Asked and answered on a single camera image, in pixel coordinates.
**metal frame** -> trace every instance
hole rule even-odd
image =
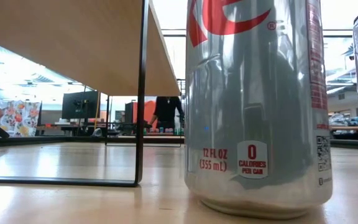
[[[186,34],[164,34],[164,37],[186,37]]]
[[[139,82],[138,82],[138,110],[136,130],[136,159],[134,180],[103,180],[77,178],[43,178],[43,177],[0,177],[2,184],[54,184],[54,185],[93,185],[110,187],[136,187],[142,180],[143,174],[143,117],[144,93],[147,55],[147,25],[149,18],[149,0],[142,0],[142,19],[140,25],[139,49]]]
[[[122,146],[122,144],[120,145],[120,144],[108,144],[108,142],[109,142],[109,125],[111,124],[111,122],[109,122],[109,114],[110,114],[110,107],[109,107],[109,103],[110,103],[110,96],[108,96],[107,97],[107,108],[106,108],[106,136],[104,137],[104,145],[106,146],[106,147],[108,147],[108,146],[117,146],[117,147],[120,147],[120,146]]]
[[[324,38],[353,38],[352,35],[324,35]]]

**0 calories per can label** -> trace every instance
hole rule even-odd
[[[262,179],[269,175],[267,144],[243,141],[237,145],[237,173],[247,179]]]

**table surface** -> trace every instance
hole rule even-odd
[[[309,214],[288,221],[235,217],[205,207],[184,184],[183,151],[146,147],[144,178],[133,189],[0,185],[0,223],[358,223],[357,149],[332,148],[332,198]],[[133,156],[134,146],[62,143],[5,147],[0,148],[0,175],[125,179],[134,175]]]
[[[136,138],[136,136],[118,136],[118,138]],[[174,136],[173,134],[169,135],[169,134],[164,134],[164,135],[145,135],[144,138],[168,138],[168,139],[184,139],[184,136]]]
[[[0,1],[0,46],[107,95],[137,96],[141,12],[140,0]],[[178,96],[151,3],[147,40],[145,94]]]
[[[358,126],[330,126],[331,130],[358,130]]]

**wooden shelf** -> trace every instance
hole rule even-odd
[[[330,126],[330,130],[356,130],[358,131],[358,126]]]
[[[137,95],[139,0],[0,1],[0,46],[111,96]],[[149,8],[145,94],[180,94]]]

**qr code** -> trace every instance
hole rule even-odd
[[[329,137],[317,136],[318,170],[320,172],[331,169],[331,153]]]

